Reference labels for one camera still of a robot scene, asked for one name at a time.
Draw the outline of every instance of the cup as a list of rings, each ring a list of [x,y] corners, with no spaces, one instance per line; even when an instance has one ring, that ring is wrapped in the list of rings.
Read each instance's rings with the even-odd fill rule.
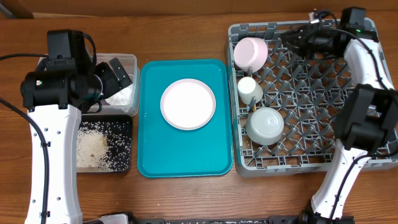
[[[246,37],[239,41],[234,49],[234,61],[244,72],[252,68],[252,72],[260,70],[267,61],[268,47],[264,40]]]
[[[238,93],[243,103],[249,105],[251,99],[256,97],[258,103],[263,96],[261,86],[252,77],[243,77],[238,82]]]
[[[246,120],[246,132],[255,143],[268,146],[281,139],[284,120],[280,113],[272,108],[260,108],[250,114]]]

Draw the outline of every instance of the gray dish rack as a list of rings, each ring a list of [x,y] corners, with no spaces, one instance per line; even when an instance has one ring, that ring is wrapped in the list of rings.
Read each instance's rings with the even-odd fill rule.
[[[244,177],[326,171],[333,158],[335,137],[332,121],[353,90],[351,74],[343,59],[304,60],[282,45],[279,38],[282,32],[306,23],[308,21],[265,22],[229,27],[227,58],[234,155],[236,170]],[[333,26],[333,21],[325,23]],[[376,30],[373,21],[368,18],[365,25],[367,29]],[[252,142],[245,130],[253,105],[240,101],[237,83],[248,74],[235,67],[233,57],[236,44],[245,37],[262,38],[268,46],[266,64],[252,77],[264,90],[257,108],[271,107],[284,118],[284,135],[272,146]],[[391,80],[382,50],[379,55]],[[369,114],[379,116],[375,111],[369,111]],[[378,153],[390,153],[398,147],[397,139],[394,131]],[[398,165],[397,158],[372,158],[364,170],[390,169]]]

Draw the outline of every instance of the plate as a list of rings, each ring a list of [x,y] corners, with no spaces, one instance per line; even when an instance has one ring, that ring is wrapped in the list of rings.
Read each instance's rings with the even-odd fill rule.
[[[216,98],[210,87],[193,78],[173,82],[160,100],[164,119],[181,130],[203,127],[213,117],[215,110]]]

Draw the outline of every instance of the blue tray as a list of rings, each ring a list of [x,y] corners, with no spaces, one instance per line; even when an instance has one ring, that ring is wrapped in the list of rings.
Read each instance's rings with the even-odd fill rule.
[[[183,131],[169,125],[160,99],[173,82],[194,78],[216,97],[216,111],[204,127]],[[233,164],[231,115],[225,65],[215,59],[149,62],[142,69],[137,166],[146,177],[226,174]]]

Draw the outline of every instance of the wooden table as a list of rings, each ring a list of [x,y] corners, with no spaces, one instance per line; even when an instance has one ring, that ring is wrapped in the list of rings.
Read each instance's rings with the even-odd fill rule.
[[[377,25],[389,71],[398,86],[398,13],[369,12]],[[226,16],[104,17],[0,21],[0,55],[47,53],[46,32],[89,33],[98,52],[137,56],[139,68],[152,60],[218,58],[225,62],[228,27],[242,22],[294,21],[305,13]],[[0,62],[0,96],[24,110],[21,81],[37,58]],[[31,142],[28,123],[0,106],[0,222],[22,223],[30,199]],[[127,174],[79,174],[84,219],[131,210],[136,217],[265,218],[296,215],[320,187],[325,173],[288,177],[240,177],[234,167],[222,177],[147,179],[136,168],[138,116],[134,117],[131,170]],[[398,169],[363,172],[345,206],[357,223],[397,223]]]

